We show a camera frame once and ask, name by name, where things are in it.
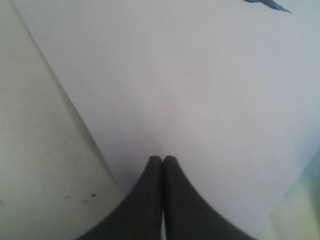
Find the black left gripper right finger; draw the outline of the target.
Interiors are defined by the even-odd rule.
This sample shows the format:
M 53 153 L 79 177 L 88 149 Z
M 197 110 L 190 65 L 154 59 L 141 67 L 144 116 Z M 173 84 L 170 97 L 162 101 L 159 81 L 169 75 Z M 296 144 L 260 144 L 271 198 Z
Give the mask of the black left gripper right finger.
M 197 192 L 174 156 L 162 164 L 162 208 L 167 240 L 252 240 Z

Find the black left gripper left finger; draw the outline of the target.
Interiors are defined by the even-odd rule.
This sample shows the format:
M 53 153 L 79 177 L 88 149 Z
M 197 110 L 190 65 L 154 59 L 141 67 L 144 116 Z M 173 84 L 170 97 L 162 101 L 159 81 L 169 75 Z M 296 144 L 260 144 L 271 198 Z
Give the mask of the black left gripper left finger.
M 160 240 L 162 229 L 162 160 L 151 156 L 122 202 L 80 240 Z

